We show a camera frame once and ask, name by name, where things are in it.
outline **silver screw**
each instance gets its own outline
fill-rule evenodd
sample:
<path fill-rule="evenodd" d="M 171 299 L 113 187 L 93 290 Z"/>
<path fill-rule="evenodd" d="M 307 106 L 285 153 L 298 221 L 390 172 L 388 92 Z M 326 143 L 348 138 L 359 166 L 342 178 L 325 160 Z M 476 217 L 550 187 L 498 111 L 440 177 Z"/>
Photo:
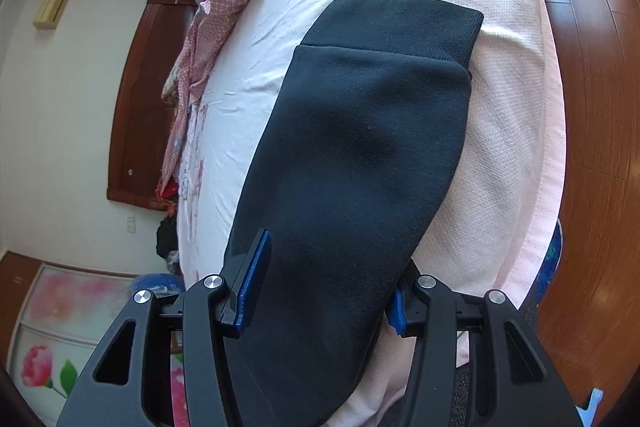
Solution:
<path fill-rule="evenodd" d="M 496 304 L 502 304 L 505 300 L 504 293 L 500 290 L 491 290 L 489 292 L 489 300 L 491 302 L 495 302 Z"/>
<path fill-rule="evenodd" d="M 221 284 L 222 284 L 222 277 L 220 277 L 220 275 L 209 275 L 209 277 L 207 277 L 204 280 L 204 285 L 207 288 L 217 288 Z"/>
<path fill-rule="evenodd" d="M 436 285 L 436 280 L 431 277 L 431 275 L 420 275 L 420 277 L 418 277 L 418 286 L 420 286 L 420 288 L 425 288 L 426 290 L 429 290 L 431 288 L 433 288 Z"/>
<path fill-rule="evenodd" d="M 133 297 L 133 300 L 138 304 L 144 304 L 151 298 L 151 292 L 149 290 L 140 290 Z"/>

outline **mattress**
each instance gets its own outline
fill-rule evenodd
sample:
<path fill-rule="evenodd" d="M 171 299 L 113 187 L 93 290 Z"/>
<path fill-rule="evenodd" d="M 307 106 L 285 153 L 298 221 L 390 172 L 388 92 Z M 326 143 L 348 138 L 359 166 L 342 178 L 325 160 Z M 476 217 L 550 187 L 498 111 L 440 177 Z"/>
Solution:
<path fill-rule="evenodd" d="M 331 1 L 251 0 L 192 107 L 178 204 L 187 286 L 220 271 L 242 183 L 293 50 Z M 544 0 L 445 1 L 481 11 L 484 23 L 470 61 L 460 163 L 414 261 L 455 291 L 500 288 L 519 305 L 562 195 L 564 106 L 553 35 Z M 413 347 L 385 323 L 362 381 L 327 425 L 376 425 L 404 393 Z M 458 364 L 466 360 L 461 336 Z"/>

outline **bedding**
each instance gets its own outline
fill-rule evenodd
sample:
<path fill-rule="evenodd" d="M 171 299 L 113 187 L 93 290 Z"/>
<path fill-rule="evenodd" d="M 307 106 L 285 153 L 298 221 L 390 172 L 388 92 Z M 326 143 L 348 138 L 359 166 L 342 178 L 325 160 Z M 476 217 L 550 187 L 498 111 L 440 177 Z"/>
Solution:
<path fill-rule="evenodd" d="M 333 0 L 251 0 L 192 107 L 178 240 L 187 286 L 220 271 L 242 184 L 293 50 Z M 470 60 L 465 143 L 413 258 L 455 291 L 519 305 L 552 236 L 564 177 L 564 107 L 544 0 L 444 0 L 484 14 Z M 383 323 L 360 384 L 327 421 L 376 425 L 404 393 L 414 343 Z M 458 363 L 468 360 L 465 337 Z"/>

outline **brown wooden panel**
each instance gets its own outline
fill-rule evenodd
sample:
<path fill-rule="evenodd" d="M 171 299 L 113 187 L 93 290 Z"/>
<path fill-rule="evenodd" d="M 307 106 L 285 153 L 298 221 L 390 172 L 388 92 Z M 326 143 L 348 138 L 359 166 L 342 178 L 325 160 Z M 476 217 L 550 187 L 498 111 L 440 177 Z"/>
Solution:
<path fill-rule="evenodd" d="M 540 337 L 576 403 L 600 420 L 640 363 L 640 4 L 546 0 L 562 73 L 567 166 L 562 263 Z"/>
<path fill-rule="evenodd" d="M 193 0 L 148 0 L 125 64 L 111 131 L 113 201 L 163 210 L 155 197 L 174 109 L 161 100 L 196 6 Z"/>
<path fill-rule="evenodd" d="M 41 265 L 42 261 L 10 251 L 0 261 L 0 363 L 4 367 L 20 308 Z"/>

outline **light blue plastic object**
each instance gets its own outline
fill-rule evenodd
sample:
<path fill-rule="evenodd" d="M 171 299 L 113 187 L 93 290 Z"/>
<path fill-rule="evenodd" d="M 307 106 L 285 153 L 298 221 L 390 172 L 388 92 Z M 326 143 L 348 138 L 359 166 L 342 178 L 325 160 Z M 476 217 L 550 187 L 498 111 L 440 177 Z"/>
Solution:
<path fill-rule="evenodd" d="M 604 393 L 600 389 L 594 389 L 591 391 L 591 398 L 589 399 L 589 408 L 581 409 L 580 407 L 576 407 L 578 410 L 578 414 L 580 415 L 580 419 L 582 420 L 582 425 L 584 427 L 591 427 L 593 423 L 593 418 L 596 416 L 596 409 L 598 408 L 598 404 L 602 400 Z"/>
<path fill-rule="evenodd" d="M 131 282 L 131 294 L 140 290 L 151 290 L 156 297 L 173 295 L 185 291 L 184 282 L 177 275 L 171 273 L 145 273 L 138 275 Z"/>

